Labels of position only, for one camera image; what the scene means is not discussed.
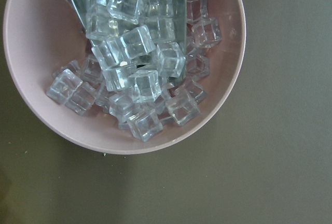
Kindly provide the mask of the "clear ice cube right front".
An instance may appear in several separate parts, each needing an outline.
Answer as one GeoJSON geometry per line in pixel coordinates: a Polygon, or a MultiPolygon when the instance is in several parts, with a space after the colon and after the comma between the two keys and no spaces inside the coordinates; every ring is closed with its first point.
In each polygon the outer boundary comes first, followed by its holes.
{"type": "Polygon", "coordinates": [[[191,119],[200,115],[196,100],[187,90],[182,90],[176,96],[166,100],[165,105],[170,116],[179,126],[184,126],[191,119]]]}

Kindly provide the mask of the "clear ice cube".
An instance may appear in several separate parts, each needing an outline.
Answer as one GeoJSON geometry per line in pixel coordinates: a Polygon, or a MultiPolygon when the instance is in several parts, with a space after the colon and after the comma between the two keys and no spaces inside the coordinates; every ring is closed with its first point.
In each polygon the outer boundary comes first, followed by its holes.
{"type": "Polygon", "coordinates": [[[176,96],[166,100],[165,105],[170,116],[179,126],[184,126],[191,119],[200,115],[196,100],[187,90],[182,90],[176,96]]]}
{"type": "Polygon", "coordinates": [[[216,18],[202,19],[191,27],[197,48],[211,48],[222,40],[219,23],[216,18]]]}
{"type": "Polygon", "coordinates": [[[129,76],[132,99],[138,103],[154,102],[161,94],[157,70],[139,69],[129,76]]]}
{"type": "Polygon", "coordinates": [[[54,79],[46,95],[63,105],[72,97],[82,83],[83,81],[71,70],[65,69],[54,79]]]}
{"type": "Polygon", "coordinates": [[[130,131],[136,139],[143,142],[163,130],[163,125],[154,108],[144,107],[127,119],[130,131]]]}

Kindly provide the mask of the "clear ice cube centre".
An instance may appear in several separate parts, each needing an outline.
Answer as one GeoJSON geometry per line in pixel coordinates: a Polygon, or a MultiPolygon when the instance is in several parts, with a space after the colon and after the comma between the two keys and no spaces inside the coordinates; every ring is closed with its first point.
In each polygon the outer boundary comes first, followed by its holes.
{"type": "Polygon", "coordinates": [[[154,102],[161,94],[157,70],[139,69],[129,76],[132,99],[138,103],[154,102]]]}

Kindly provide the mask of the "clear ice cube front bottom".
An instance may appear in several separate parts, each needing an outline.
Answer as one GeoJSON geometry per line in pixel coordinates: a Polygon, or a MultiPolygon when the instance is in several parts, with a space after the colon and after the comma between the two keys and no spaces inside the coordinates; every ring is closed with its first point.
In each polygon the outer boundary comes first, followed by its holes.
{"type": "Polygon", "coordinates": [[[163,130],[163,125],[154,108],[144,107],[127,119],[130,131],[136,139],[143,142],[163,130]]]}

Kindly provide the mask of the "clear ice cube upper right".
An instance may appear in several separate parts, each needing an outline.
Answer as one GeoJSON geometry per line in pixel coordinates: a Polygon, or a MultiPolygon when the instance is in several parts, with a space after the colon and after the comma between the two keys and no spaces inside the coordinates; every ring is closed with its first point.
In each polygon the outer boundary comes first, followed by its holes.
{"type": "Polygon", "coordinates": [[[211,48],[222,40],[219,23],[216,18],[202,19],[191,27],[197,48],[211,48]]]}

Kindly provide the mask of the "metal ice scoop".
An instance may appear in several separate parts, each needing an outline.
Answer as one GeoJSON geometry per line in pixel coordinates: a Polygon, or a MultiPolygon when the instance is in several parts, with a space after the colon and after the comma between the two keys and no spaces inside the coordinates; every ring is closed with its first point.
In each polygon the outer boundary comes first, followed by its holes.
{"type": "MultiPolygon", "coordinates": [[[[84,30],[87,30],[87,12],[89,11],[87,9],[87,0],[67,0],[68,3],[72,6],[72,8],[75,10],[77,13],[77,16],[82,24],[82,28],[84,30]]],[[[174,30],[175,30],[175,42],[177,42],[182,49],[182,52],[185,53],[185,41],[186,41],[186,6],[185,6],[185,1],[186,0],[172,0],[173,3],[170,6],[170,9],[173,10],[174,15],[171,17],[174,23],[174,30]]],[[[108,16],[106,18],[107,25],[110,26],[111,28],[115,28],[115,33],[120,34],[120,30],[122,29],[120,27],[125,27],[125,26],[130,26],[131,29],[134,28],[134,25],[132,23],[129,23],[127,21],[121,20],[121,19],[116,19],[112,18],[111,16],[108,16]]],[[[96,46],[100,43],[101,41],[98,41],[97,39],[91,39],[90,43],[91,46],[96,46]]],[[[181,82],[184,81],[186,76],[186,69],[185,67],[182,69],[181,74],[178,77],[167,77],[167,82],[171,83],[173,86],[179,86],[181,82]]]]}

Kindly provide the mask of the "clear ice cube far left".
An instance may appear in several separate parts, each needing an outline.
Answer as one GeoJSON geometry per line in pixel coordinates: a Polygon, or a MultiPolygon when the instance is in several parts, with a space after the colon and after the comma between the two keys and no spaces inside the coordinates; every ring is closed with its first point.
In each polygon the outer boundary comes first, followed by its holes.
{"type": "Polygon", "coordinates": [[[54,79],[46,95],[63,105],[72,97],[82,83],[83,81],[71,70],[65,69],[54,79]]]}

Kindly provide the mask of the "pink bowl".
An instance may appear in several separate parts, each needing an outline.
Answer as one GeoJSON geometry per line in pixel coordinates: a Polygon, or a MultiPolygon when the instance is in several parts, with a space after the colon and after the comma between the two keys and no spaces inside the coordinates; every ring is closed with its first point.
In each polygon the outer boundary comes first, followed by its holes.
{"type": "Polygon", "coordinates": [[[3,43],[8,68],[22,98],[50,129],[68,141],[110,154],[132,155],[172,146],[203,127],[229,96],[241,69],[246,19],[242,0],[209,0],[209,13],[219,20],[222,41],[207,53],[211,72],[201,83],[208,96],[200,115],[183,127],[166,126],[146,142],[116,127],[114,117],[93,107],[79,116],[46,96],[51,73],[85,52],[80,22],[64,0],[7,0],[3,43]]]}

